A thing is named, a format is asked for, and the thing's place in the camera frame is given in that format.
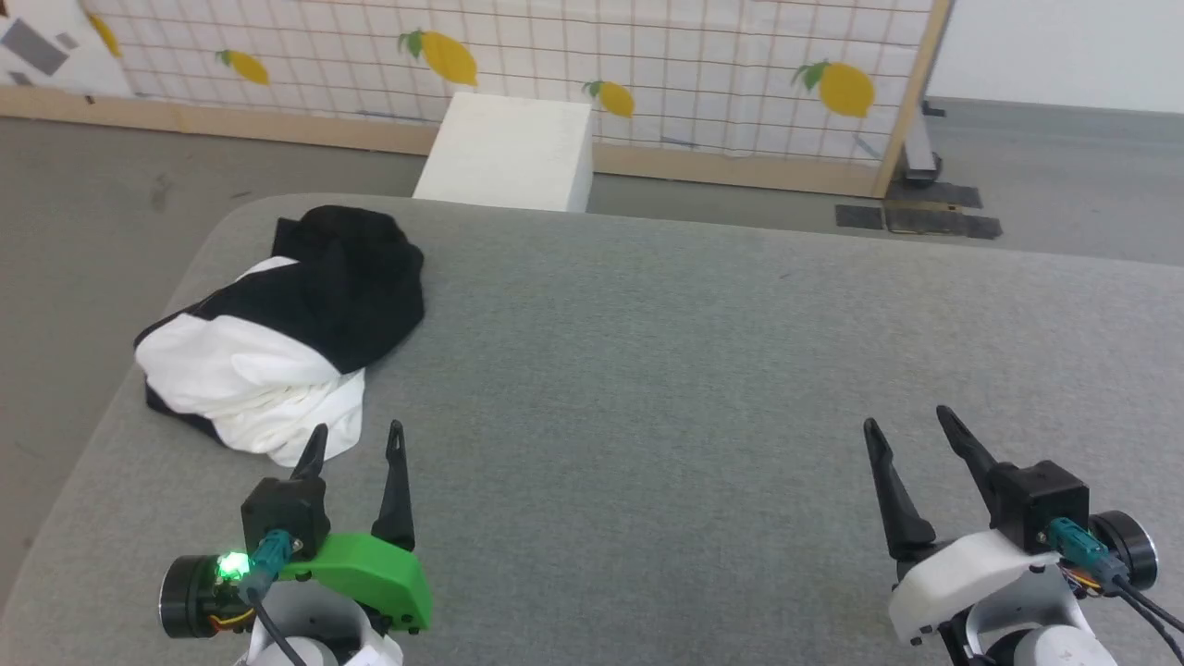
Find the white box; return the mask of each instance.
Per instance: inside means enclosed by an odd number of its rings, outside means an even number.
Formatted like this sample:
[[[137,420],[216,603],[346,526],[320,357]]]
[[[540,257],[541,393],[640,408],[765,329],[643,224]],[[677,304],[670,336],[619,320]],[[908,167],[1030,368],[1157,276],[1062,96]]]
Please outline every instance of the white box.
[[[584,212],[592,188],[592,107],[457,92],[416,199]]]

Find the gray fabric surface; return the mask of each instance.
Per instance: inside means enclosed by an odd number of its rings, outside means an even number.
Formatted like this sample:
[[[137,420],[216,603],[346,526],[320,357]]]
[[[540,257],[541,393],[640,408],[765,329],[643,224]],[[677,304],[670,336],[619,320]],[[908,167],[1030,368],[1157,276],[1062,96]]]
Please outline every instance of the gray fabric surface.
[[[944,664],[938,641],[893,640],[861,435],[880,418],[940,534],[984,529],[938,403],[1000,459],[1054,459],[1095,508],[1141,520],[1152,594],[1184,609],[1179,269],[308,194],[231,214],[173,306],[323,203],[393,213],[427,257],[427,316],[368,374],[362,442],[324,470],[334,529],[368,529],[386,424],[406,424],[436,600],[433,629],[400,639],[412,666]],[[140,380],[30,553],[2,664],[217,665],[246,645],[166,639],[157,585],[178,555],[239,546],[238,505],[281,469],[149,412]],[[1120,602],[1086,613],[1120,662],[1171,662]]]

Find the lemon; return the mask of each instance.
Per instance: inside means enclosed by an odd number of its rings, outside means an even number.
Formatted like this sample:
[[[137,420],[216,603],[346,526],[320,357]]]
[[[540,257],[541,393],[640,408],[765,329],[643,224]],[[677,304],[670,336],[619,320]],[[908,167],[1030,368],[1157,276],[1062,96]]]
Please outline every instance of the lemon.
[[[623,119],[633,117],[633,96],[624,85],[611,81],[593,81],[584,84],[584,90],[593,98],[599,97],[604,109]]]
[[[214,53],[214,58],[221,60],[221,64],[227,68],[233,66],[238,76],[250,81],[251,83],[258,83],[259,85],[270,84],[270,77],[268,76],[268,70],[259,64],[251,56],[242,51],[231,51],[226,49],[225,51],[218,51]]]
[[[122,58],[123,53],[120,52],[120,40],[115,38],[115,33],[111,32],[111,28],[107,27],[103,19],[95,14],[86,14],[86,18],[90,19],[90,25],[95,26],[95,32],[98,33],[98,37],[103,39],[103,44],[107,44],[107,50],[116,58]]]
[[[876,101],[876,89],[871,78],[851,65],[823,60],[802,65],[793,75],[793,82],[802,77],[806,90],[818,87],[818,98],[841,116],[868,117],[868,109]]]
[[[456,39],[438,32],[417,30],[399,36],[399,49],[407,45],[413,58],[424,55],[427,66],[445,81],[477,85],[477,62],[472,53]]]

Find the grid backdrop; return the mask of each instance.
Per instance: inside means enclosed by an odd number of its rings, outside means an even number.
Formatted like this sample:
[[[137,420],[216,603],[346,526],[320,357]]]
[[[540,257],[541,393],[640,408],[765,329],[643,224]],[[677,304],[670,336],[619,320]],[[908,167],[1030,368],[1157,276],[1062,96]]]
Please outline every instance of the grid backdrop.
[[[136,95],[184,104],[437,124],[457,90],[399,36],[436,31],[477,63],[477,92],[591,101],[605,143],[875,165],[932,0],[84,0],[120,43]],[[270,84],[219,62],[247,53]],[[794,71],[868,73],[866,119],[830,113]],[[631,119],[584,85],[611,81]]]

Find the gray floor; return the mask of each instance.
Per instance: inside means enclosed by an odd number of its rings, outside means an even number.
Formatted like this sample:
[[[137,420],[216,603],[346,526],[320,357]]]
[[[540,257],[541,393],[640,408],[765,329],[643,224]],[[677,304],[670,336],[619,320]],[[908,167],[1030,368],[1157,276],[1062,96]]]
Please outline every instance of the gray floor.
[[[986,214],[1002,218],[993,242],[841,230],[834,205],[849,200],[836,197],[607,175],[591,211],[1184,265],[1184,146],[1157,142],[1177,120],[1100,140],[1090,136],[1115,134],[1112,119],[1005,115],[970,109],[933,123],[946,179],[978,186]],[[131,338],[160,315],[210,229],[272,194],[410,196],[423,160],[2,119],[0,147],[2,600],[129,367]]]

